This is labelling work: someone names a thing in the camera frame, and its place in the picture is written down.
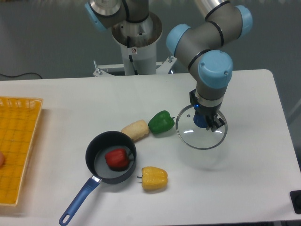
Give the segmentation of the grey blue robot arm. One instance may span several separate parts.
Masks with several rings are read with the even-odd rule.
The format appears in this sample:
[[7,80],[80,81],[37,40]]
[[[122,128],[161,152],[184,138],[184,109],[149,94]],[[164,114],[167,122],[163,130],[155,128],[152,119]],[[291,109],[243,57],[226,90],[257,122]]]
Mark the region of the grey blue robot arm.
[[[249,9],[228,0],[201,0],[199,6],[205,22],[197,28],[177,25],[169,32],[166,46],[196,80],[190,92],[194,123],[216,131],[225,124],[218,111],[233,70],[231,57],[220,49],[246,35],[253,18]],[[163,28],[148,1],[89,0],[85,9],[98,30],[111,29],[121,48],[126,75],[156,72],[156,43]]]

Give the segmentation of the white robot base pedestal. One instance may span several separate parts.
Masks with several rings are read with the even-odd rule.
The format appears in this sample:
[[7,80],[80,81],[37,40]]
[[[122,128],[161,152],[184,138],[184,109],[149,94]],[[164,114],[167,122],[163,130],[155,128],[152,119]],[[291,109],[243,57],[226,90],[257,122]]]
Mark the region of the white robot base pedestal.
[[119,44],[121,65],[95,65],[93,75],[104,77],[121,72],[123,75],[169,74],[177,61],[168,56],[165,61],[157,61],[157,42],[162,35],[162,23],[158,16],[150,12],[139,23],[124,20],[111,28],[114,40]]

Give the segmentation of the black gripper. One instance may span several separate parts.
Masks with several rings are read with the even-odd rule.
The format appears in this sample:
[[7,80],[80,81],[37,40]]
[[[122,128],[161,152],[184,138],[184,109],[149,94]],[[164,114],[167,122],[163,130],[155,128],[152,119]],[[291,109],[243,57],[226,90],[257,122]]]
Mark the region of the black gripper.
[[206,130],[211,130],[212,132],[225,125],[224,120],[217,115],[222,105],[223,97],[217,100],[207,100],[201,97],[196,90],[192,90],[189,96],[190,104],[195,110],[194,123],[207,123]]

